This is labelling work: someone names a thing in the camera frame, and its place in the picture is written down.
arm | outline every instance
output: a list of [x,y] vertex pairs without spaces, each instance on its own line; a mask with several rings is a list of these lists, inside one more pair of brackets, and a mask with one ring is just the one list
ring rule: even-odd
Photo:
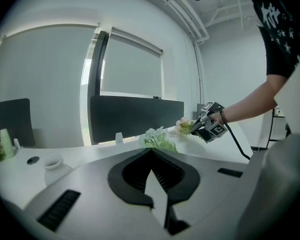
[[[274,97],[286,81],[284,76],[269,74],[266,81],[249,96],[223,110],[227,123],[254,118],[273,109],[277,105]],[[210,118],[223,124],[219,113],[214,113]]]
[[[259,27],[259,29],[266,52],[266,81],[249,96],[223,110],[228,123],[257,117],[273,109],[277,105],[274,100],[275,95],[291,74],[279,46],[272,41],[269,33],[263,27]],[[219,113],[211,115],[210,118],[223,124]]]

sleeve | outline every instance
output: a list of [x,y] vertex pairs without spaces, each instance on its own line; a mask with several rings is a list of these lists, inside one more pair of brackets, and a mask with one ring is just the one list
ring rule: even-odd
[[268,31],[259,27],[265,46],[266,75],[279,75],[289,78],[291,71],[284,54],[275,41],[272,40]]

small white object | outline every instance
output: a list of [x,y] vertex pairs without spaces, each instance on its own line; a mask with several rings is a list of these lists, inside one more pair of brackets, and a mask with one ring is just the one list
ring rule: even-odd
[[14,146],[15,146],[18,150],[21,150],[21,146],[20,146],[19,140],[18,140],[17,138],[15,138],[13,141],[14,141]]
[[152,170],[146,179],[144,194],[152,198],[154,205],[151,212],[160,225],[164,227],[167,215],[168,195]]
[[7,129],[0,130],[1,145],[7,158],[13,158],[15,156],[14,149],[12,147],[11,139]]
[[59,154],[50,154],[43,158],[44,181],[46,186],[51,185],[73,169],[64,164],[64,159]]
[[118,144],[123,144],[124,143],[124,138],[122,136],[122,133],[121,132],[117,132],[115,134],[115,144],[118,145]]

black t-shirt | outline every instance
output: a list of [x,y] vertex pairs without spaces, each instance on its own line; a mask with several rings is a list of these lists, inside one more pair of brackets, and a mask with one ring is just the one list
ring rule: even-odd
[[295,18],[294,13],[297,10],[287,7],[286,0],[252,2],[266,50],[266,74],[288,78],[300,63],[300,17]]

flower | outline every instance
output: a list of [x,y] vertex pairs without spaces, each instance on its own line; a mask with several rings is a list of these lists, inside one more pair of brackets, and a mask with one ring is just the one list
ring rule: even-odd
[[188,123],[189,120],[186,117],[181,118],[181,123]]
[[142,148],[166,149],[177,152],[176,145],[173,141],[167,139],[167,130],[161,126],[157,130],[149,129],[145,135],[139,137],[139,145]]
[[182,117],[181,120],[176,121],[174,130],[182,135],[190,135],[190,130],[194,124],[194,120],[188,120],[186,117]]
[[147,131],[145,132],[145,136],[146,136],[147,138],[155,137],[156,135],[157,135],[156,130],[155,130],[155,129],[152,129],[152,128],[150,128],[149,130],[147,130]]

